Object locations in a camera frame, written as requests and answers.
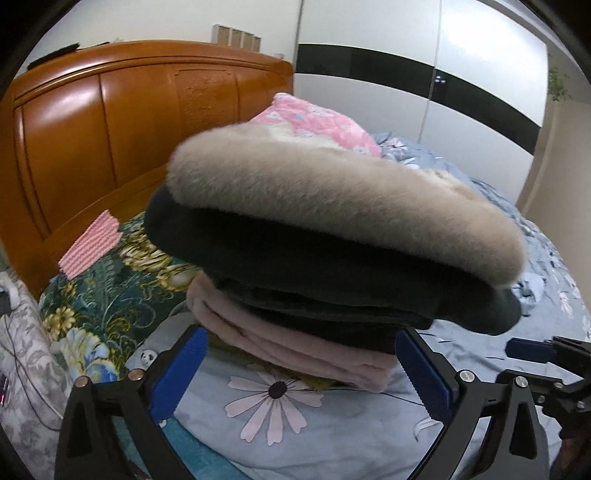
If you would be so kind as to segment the beige fuzzy knit sweater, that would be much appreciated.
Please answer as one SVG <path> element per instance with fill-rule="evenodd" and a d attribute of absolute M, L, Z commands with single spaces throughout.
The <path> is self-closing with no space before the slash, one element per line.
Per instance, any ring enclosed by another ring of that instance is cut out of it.
<path fill-rule="evenodd" d="M 514 283 L 525 267 L 519 227 L 452 174 L 297 136 L 284 125 L 247 122 L 193 135 L 171 154 L 165 184 L 186 207 L 391 247 L 493 287 Z"/>

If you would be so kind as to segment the grey floral fabric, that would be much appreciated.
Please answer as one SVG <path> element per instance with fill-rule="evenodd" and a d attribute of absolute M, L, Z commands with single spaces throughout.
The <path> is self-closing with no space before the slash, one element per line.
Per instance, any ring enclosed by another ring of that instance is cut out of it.
<path fill-rule="evenodd" d="M 50 353 L 39 309 L 24 283 L 6 271 L 1 292 L 1 373 L 8 379 L 1 427 L 25 465 L 50 475 L 71 380 Z"/>

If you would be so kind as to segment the dark green floral bedsheet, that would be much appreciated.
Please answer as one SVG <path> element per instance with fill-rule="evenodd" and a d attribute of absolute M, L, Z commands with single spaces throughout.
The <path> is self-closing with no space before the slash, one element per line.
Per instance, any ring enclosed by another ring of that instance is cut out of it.
<path fill-rule="evenodd" d="M 154 246 L 142 215 L 119 224 L 115 248 L 72 280 L 59 270 L 40 298 L 50 350 L 73 379 L 121 379 L 127 359 L 182 306 L 199 272 Z"/>

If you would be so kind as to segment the light blue floral duvet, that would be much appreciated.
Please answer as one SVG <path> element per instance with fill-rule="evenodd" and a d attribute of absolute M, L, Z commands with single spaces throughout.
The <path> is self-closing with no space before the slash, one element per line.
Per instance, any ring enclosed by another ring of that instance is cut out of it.
<path fill-rule="evenodd" d="M 414 170 L 452 174 L 502 210 L 519 227 L 525 267 L 509 288 L 522 317 L 498 336 L 436 320 L 416 329 L 456 368 L 483 382 L 504 370 L 573 380 L 550 364 L 509 358 L 516 337 L 545 341 L 555 336 L 588 340 L 590 313 L 578 286 L 552 242 L 493 187 L 469 178 L 432 152 L 396 137 L 379 140 L 381 158 Z M 147 367 L 190 324 L 202 326 L 185 303 L 144 340 L 128 360 Z M 404 328 L 397 330 L 396 335 Z M 211 347 L 175 410 L 174 417 L 198 441 L 224 457 L 226 478 L 402 479 L 410 474 L 440 432 L 398 359 L 381 393 L 281 368 L 221 341 L 207 330 Z"/>

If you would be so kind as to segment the dark green fleece garment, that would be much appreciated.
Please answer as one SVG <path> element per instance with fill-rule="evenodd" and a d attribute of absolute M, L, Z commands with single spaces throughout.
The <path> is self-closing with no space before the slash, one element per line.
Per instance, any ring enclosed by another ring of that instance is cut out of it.
<path fill-rule="evenodd" d="M 522 317 L 509 288 L 420 256 L 215 209 L 175 203 L 166 187 L 143 219 L 149 241 L 195 265 L 266 321 L 346 345 L 394 350 L 397 330 L 436 320 L 498 336 Z"/>

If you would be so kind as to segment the pink striped folded cloth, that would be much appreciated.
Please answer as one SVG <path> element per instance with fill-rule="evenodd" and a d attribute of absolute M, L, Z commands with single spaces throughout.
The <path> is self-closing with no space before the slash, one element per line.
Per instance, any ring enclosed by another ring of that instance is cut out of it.
<path fill-rule="evenodd" d="M 84 273 L 119 243 L 119 221 L 103 211 L 76 239 L 58 261 L 59 270 L 68 280 Z"/>

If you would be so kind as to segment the pale pink folded garment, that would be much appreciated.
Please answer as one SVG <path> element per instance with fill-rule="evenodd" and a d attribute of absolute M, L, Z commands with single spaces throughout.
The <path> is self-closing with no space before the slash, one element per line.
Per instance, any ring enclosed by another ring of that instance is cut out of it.
<path fill-rule="evenodd" d="M 398 359 L 393 354 L 334 343 L 250 313 L 197 274 L 186 292 L 195 319 L 221 341 L 291 371 L 383 392 Z"/>

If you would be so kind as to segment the green potted plant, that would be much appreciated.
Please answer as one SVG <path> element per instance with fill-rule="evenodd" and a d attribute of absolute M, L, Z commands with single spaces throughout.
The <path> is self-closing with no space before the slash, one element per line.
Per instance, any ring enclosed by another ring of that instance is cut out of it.
<path fill-rule="evenodd" d="M 569 76 L 563 73 L 558 67 L 549 68 L 548 73 L 548 94 L 554 102 L 562 102 L 570 99 L 570 94 L 566 86 L 566 80 Z"/>

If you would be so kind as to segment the white black-striped wardrobe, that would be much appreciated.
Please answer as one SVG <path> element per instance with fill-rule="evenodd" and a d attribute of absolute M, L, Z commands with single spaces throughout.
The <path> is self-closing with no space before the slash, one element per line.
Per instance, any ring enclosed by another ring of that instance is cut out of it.
<path fill-rule="evenodd" d="M 307 1 L 294 91 L 396 132 L 517 200 L 547 98 L 546 45 L 480 1 Z"/>

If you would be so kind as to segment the orange wooden headboard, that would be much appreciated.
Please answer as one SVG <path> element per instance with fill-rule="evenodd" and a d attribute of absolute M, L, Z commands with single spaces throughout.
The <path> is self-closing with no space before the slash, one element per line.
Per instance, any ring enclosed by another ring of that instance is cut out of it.
<path fill-rule="evenodd" d="M 294 89 L 287 61 L 209 43 L 112 43 L 16 78 L 1 101 L 1 243 L 39 296 L 102 212 L 143 211 L 174 148 Z"/>

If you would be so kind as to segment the pink floral pillow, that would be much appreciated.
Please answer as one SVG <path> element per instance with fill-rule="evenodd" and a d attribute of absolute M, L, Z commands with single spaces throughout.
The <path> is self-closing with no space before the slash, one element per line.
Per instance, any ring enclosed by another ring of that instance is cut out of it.
<path fill-rule="evenodd" d="M 343 149 L 381 157 L 377 142 L 355 120 L 284 92 L 276 93 L 270 107 L 249 122 L 287 125 L 297 136 L 330 138 Z"/>

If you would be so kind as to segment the black remote on headboard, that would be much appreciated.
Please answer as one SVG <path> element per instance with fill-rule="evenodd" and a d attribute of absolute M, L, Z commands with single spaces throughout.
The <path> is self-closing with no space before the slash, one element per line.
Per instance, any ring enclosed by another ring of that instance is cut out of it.
<path fill-rule="evenodd" d="M 47 63 L 49 61 L 52 61 L 54 59 L 60 58 L 64 55 L 68 55 L 71 53 L 76 52 L 78 49 L 80 48 L 80 44 L 79 43 L 73 43 L 64 47 L 61 47 L 57 50 L 54 50 L 46 55 L 43 55 L 35 60 L 33 60 L 32 62 L 30 62 L 27 67 L 26 70 L 30 71 L 40 65 L 43 65 L 44 63 Z"/>

